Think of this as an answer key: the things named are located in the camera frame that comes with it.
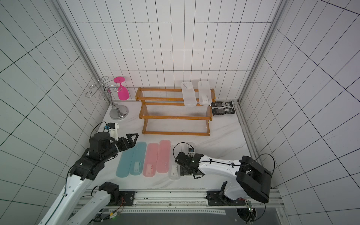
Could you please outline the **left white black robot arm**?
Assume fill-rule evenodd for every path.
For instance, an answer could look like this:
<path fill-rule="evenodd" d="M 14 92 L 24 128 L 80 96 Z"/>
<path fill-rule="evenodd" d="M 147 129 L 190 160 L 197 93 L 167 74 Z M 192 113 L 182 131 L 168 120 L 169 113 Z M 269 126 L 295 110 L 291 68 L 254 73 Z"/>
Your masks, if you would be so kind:
<path fill-rule="evenodd" d="M 96 179 L 105 163 L 115 158 L 120 152 L 127 151 L 136 145 L 138 134 L 127 134 L 125 137 L 115 137 L 109 131 L 98 132 L 89 139 L 90 147 L 83 156 L 69 169 L 65 186 L 58 195 L 46 215 L 40 221 L 41 225 L 87 225 L 98 221 L 96 215 L 105 207 L 115 207 L 107 218 L 124 206 L 133 204 L 134 192 L 121 191 L 117 184 L 105 182 L 98 191 L 78 212 L 74 212 L 85 190 Z"/>

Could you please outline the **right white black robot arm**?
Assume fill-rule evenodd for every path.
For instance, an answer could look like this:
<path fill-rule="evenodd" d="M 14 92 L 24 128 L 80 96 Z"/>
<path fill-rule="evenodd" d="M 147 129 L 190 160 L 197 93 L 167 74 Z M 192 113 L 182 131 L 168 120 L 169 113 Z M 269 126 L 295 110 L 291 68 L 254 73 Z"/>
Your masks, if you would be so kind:
<path fill-rule="evenodd" d="M 180 152 L 174 162 L 194 179 L 205 175 L 227 178 L 221 191 L 226 200 L 236 201 L 249 196 L 261 203 L 269 202 L 272 172 L 249 156 L 243 156 L 240 160 L 224 160 L 199 153 L 188 156 Z"/>

